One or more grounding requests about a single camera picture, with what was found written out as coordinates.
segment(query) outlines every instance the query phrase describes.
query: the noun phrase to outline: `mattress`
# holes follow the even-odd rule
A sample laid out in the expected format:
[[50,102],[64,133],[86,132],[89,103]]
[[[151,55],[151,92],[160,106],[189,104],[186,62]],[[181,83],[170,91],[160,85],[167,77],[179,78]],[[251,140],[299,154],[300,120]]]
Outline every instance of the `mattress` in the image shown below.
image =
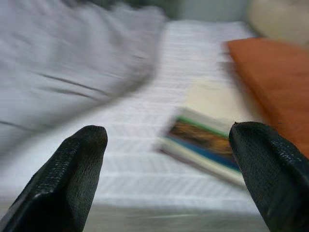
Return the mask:
[[157,151],[194,80],[233,84],[222,42],[252,35],[241,22],[167,23],[150,81],[16,146],[0,170],[1,215],[66,137],[99,125],[109,142],[85,232],[268,231],[246,188]]

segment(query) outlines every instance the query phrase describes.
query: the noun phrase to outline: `gray blanket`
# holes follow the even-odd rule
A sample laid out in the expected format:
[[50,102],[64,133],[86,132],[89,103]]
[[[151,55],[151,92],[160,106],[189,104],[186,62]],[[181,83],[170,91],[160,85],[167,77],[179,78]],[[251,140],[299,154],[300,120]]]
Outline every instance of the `gray blanket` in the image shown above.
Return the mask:
[[0,3],[0,154],[151,76],[165,16],[61,0]]

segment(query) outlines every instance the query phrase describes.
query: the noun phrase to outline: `bed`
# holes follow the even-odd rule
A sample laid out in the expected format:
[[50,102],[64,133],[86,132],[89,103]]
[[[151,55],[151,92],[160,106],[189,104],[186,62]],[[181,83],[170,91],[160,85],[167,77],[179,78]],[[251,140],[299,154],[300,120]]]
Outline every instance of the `bed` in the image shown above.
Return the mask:
[[63,139],[83,126],[99,125],[109,142],[85,232],[268,231],[246,188],[157,149],[193,80],[233,85],[223,42],[255,34],[243,22],[180,20],[165,23],[160,36],[151,78],[44,134],[31,134],[2,157],[1,215]]

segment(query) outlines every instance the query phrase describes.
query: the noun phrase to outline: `book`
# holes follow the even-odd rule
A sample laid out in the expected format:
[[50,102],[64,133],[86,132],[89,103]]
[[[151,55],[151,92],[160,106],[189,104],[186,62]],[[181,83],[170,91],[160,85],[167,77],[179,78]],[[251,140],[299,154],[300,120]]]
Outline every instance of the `book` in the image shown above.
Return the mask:
[[169,132],[161,138],[161,151],[218,177],[244,185],[229,145],[235,122],[262,118],[241,88],[198,80]]

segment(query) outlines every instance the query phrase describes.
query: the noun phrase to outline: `orange pillow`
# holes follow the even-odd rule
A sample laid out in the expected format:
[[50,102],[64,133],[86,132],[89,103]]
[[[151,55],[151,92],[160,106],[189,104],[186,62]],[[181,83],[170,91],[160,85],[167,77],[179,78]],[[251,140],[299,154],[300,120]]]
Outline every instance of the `orange pillow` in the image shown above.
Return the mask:
[[241,81],[267,122],[309,158],[309,52],[262,38],[227,42]]

